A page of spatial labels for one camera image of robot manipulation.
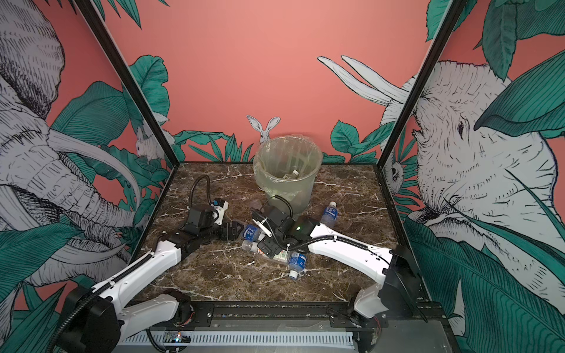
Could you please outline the clear white-cap bottle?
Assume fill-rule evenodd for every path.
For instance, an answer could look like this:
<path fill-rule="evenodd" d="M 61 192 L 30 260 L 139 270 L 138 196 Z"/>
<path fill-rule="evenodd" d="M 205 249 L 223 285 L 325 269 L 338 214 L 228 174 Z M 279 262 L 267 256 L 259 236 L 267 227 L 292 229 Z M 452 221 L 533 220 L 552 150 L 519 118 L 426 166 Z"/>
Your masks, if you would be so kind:
<path fill-rule="evenodd" d="M 291 253 L 288 261 L 289 277 L 292 280 L 298 280 L 301 273 L 305 270 L 306 257 L 298 252 Z"/>

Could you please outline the black frame post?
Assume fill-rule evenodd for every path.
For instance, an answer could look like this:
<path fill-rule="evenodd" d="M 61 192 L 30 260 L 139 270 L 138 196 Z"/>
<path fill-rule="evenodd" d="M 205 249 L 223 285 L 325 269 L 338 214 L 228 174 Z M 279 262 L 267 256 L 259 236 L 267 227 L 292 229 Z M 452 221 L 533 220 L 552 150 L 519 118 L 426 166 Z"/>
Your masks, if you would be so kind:
<path fill-rule="evenodd" d="M 379 171 L 384 169 L 385 163 L 392 153 L 394 145 L 399 139 L 404 126 L 408 119 L 412 116 L 413 109 L 416 107 L 419 97 L 433 72 L 435 64 L 441 56 L 441 53 L 444 51 L 444 47 L 446 46 L 446 43 L 449 40 L 450 35 L 466 6 L 466 3 L 467 1 L 464 0 L 455 0 L 450 2 L 450 6 L 444 14 L 441 26 L 438 28 L 438 32 L 431 44 L 430 50 L 428 51 L 418 75 L 416 76 L 413 88 L 408 95 L 406 103 L 403 104 L 400 116 L 394 125 L 394 129 L 392 130 L 385 149 L 378 161 L 377 167 Z"/>
<path fill-rule="evenodd" d="M 77 0 L 74 1 L 82 17 L 85 19 L 91 32 L 96 37 L 99 45 L 106 54 L 108 60 L 112 64 L 116 73 L 119 75 L 120 80 L 124 84 L 126 91 L 131 96 L 134 105 L 138 108 L 145 122 L 148 123 L 151 131 L 154 133 L 157 142 L 163 149 L 166 157 L 172 163 L 173 169 L 177 169 L 180 165 L 179 160 L 170 143 L 166 140 L 163 130 L 157 123 L 153 111 L 146 100 L 139 84 L 136 82 L 132 75 L 129 66 L 125 63 L 122 53 L 120 53 L 115 41 L 98 13 L 97 8 L 93 5 L 92 1 Z"/>

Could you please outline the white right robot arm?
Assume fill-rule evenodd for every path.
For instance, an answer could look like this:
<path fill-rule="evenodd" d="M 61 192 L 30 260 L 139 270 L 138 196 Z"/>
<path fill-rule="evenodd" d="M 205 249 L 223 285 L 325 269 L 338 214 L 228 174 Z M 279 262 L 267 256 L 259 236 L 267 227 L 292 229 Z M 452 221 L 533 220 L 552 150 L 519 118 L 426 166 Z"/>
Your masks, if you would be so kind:
<path fill-rule="evenodd" d="M 426 316 L 418 308 L 422 275 L 408 248 L 377 247 L 350 238 L 310 216 L 293 219 L 276 207 L 251 209 L 252 220 L 266 237 L 258 248 L 273 258 L 282 250 L 329 257 L 374 281 L 358 292 L 343 316 L 357 327 L 373 323 L 388 312 Z"/>

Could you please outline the bottle inside bin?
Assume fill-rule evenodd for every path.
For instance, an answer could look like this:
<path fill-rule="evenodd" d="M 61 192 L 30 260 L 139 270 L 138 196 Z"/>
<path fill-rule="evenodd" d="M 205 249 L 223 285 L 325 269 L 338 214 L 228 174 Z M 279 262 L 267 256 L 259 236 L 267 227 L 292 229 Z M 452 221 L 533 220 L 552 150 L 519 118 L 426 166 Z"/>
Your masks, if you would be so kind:
<path fill-rule="evenodd" d="M 283 176 L 283 179 L 298 179 L 300 176 L 300 173 L 298 172 L 298 170 L 293 170 L 290 173 L 287 173 Z"/>

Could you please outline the clear square green-label bottle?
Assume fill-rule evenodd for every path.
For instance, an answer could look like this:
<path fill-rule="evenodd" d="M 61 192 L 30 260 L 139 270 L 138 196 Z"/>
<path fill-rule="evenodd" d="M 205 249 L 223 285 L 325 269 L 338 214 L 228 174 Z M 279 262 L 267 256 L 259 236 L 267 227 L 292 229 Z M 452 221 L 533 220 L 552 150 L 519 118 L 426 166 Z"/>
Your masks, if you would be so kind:
<path fill-rule="evenodd" d="M 263 203 L 260 202 L 257 199 L 253 199 L 251 202 L 249 202 L 248 206 L 250 208 L 256 209 L 256 210 L 262 210 L 263 209 Z"/>

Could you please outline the small blue label bottle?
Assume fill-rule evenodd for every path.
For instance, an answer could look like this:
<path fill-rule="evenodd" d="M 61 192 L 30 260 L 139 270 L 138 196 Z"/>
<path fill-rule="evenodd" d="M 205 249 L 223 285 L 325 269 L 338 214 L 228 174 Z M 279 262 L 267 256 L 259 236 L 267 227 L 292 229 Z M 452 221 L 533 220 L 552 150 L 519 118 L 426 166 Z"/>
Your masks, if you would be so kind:
<path fill-rule="evenodd" d="M 261 234 L 262 230 L 260 228 L 248 224 L 241 233 L 241 237 L 246 241 L 257 242 Z"/>

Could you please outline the black left frame post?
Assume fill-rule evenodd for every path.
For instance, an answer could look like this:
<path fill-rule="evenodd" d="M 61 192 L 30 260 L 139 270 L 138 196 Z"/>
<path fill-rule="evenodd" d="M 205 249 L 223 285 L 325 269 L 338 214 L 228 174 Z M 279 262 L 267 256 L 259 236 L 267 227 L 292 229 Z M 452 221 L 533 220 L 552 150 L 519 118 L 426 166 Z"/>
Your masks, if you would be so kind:
<path fill-rule="evenodd" d="M 120 80 L 124 84 L 126 91 L 131 96 L 134 105 L 138 108 L 145 122 L 148 123 L 151 131 L 154 133 L 157 142 L 163 149 L 166 157 L 172 163 L 173 169 L 177 169 L 180 165 L 179 160 L 170 143 L 166 140 L 163 130 L 157 123 L 153 111 L 146 100 L 139 84 L 136 82 L 132 75 L 129 66 L 125 63 L 122 53 L 120 53 L 115 41 L 98 13 L 97 8 L 93 5 L 92 1 L 77 0 L 74 1 L 82 17 L 85 19 L 91 32 L 96 37 L 99 45 L 106 54 L 108 60 L 112 64 L 116 73 L 119 75 Z"/>

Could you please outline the blue label Chinese water bottle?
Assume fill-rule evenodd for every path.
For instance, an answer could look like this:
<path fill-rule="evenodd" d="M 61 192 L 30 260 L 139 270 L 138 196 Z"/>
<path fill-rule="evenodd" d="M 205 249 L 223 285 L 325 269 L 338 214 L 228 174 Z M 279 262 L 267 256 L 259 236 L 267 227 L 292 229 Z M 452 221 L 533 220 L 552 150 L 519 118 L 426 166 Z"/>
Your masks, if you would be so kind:
<path fill-rule="evenodd" d="M 330 204 L 325 208 L 324 213 L 320 219 L 320 223 L 324 224 L 329 228 L 333 228 L 338 218 L 338 208 L 335 202 L 330 202 Z"/>

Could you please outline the black right frame post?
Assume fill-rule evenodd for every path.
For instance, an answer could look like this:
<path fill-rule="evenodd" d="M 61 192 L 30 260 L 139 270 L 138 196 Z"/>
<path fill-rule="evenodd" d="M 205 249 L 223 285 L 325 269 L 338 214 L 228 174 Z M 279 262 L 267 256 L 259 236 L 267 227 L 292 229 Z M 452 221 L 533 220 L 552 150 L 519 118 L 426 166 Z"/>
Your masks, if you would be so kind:
<path fill-rule="evenodd" d="M 413 88 L 408 95 L 406 103 L 403 104 L 400 116 L 394 125 L 394 129 L 392 130 L 385 149 L 378 161 L 377 167 L 379 171 L 384 169 L 385 163 L 392 153 L 394 145 L 399 139 L 404 126 L 408 119 L 412 116 L 413 109 L 416 107 L 419 97 L 433 72 L 435 64 L 441 56 L 441 53 L 444 51 L 444 47 L 446 46 L 446 43 L 449 40 L 450 35 L 466 6 L 466 3 L 467 1 L 464 0 L 455 0 L 450 2 L 450 6 L 444 14 L 441 26 L 438 28 L 438 32 L 431 44 L 430 50 L 428 51 L 418 75 L 416 76 Z"/>

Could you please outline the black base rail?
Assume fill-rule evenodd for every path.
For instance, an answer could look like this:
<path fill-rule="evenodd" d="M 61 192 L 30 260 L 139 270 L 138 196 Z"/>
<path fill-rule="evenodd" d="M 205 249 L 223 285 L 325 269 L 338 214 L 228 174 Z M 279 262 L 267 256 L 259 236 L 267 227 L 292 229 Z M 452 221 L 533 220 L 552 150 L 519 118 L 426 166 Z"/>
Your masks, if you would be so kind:
<path fill-rule="evenodd" d="M 353 313 L 346 302 L 209 302 L 193 301 L 187 324 L 178 318 L 159 323 L 159 327 L 172 329 L 194 329 L 211 327 L 220 320 L 287 320 L 299 322 L 323 321 L 332 328 L 369 329 L 378 328 L 378 319 L 366 319 Z"/>

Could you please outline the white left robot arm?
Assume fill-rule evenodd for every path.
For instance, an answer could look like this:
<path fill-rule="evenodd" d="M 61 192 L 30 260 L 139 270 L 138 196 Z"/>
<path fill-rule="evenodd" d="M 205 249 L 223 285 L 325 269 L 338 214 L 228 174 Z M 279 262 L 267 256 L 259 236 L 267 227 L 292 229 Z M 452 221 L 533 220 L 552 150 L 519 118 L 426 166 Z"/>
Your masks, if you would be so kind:
<path fill-rule="evenodd" d="M 65 352 L 112 352 L 120 342 L 161 322 L 180 328 L 191 324 L 198 316 L 191 298 L 179 290 L 135 305 L 130 301 L 201 245 L 235 241 L 243 229 L 238 221 L 200 229 L 188 223 L 158 238 L 149 252 L 116 275 L 91 288 L 76 288 L 65 301 L 46 351 L 59 347 Z"/>

